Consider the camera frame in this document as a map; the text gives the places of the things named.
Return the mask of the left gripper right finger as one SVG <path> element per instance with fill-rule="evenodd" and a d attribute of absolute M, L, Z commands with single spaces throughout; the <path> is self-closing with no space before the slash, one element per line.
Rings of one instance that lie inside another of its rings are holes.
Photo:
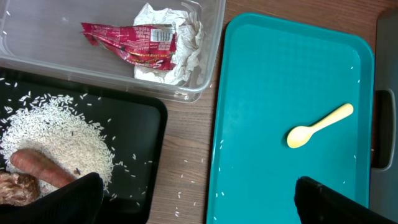
<path fill-rule="evenodd" d="M 302 224 L 395 224 L 307 176 L 296 181 L 294 203 Z"/>

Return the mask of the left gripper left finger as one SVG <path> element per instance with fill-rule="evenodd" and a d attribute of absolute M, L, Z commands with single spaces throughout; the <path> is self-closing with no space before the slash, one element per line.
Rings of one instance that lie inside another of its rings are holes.
<path fill-rule="evenodd" d="M 103 180 L 90 173 L 28 205 L 1 205 L 1 224 L 94 223 L 103 201 Z"/>

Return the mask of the orange carrot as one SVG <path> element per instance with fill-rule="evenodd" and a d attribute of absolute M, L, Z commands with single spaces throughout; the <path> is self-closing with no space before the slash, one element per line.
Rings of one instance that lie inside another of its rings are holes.
<path fill-rule="evenodd" d="M 11 155 L 9 161 L 15 168 L 57 188 L 76 180 L 69 172 L 34 149 L 20 149 Z"/>

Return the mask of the yellow plastic spoon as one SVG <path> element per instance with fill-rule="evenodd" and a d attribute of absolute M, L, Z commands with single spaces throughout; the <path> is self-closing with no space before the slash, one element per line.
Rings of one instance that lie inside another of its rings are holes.
<path fill-rule="evenodd" d="M 288 147 L 292 149 L 302 147 L 317 131 L 349 117 L 353 113 L 353 111 L 353 105 L 350 103 L 346 103 L 336 110 L 332 111 L 330 114 L 328 114 L 312 126 L 294 127 L 287 135 Z"/>

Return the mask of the red snack wrapper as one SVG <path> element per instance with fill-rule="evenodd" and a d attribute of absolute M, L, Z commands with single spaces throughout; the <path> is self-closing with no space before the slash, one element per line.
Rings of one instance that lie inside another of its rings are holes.
<path fill-rule="evenodd" d="M 173 70 L 177 31 L 171 24 L 109 26 L 82 22 L 82 34 L 91 45 L 112 51 L 133 65 Z"/>

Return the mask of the white tissue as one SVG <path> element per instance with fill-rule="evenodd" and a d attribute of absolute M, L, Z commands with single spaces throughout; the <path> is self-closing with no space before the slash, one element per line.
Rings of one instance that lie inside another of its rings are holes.
<path fill-rule="evenodd" d="M 173 70 L 156 70 L 135 66 L 134 78 L 150 82 L 178 85 L 185 83 L 198 66 L 203 44 L 203 25 L 197 13 L 165 8 L 156 11 L 146 4 L 134 20 L 134 25 L 172 24 L 177 29 L 177 50 L 172 56 Z"/>

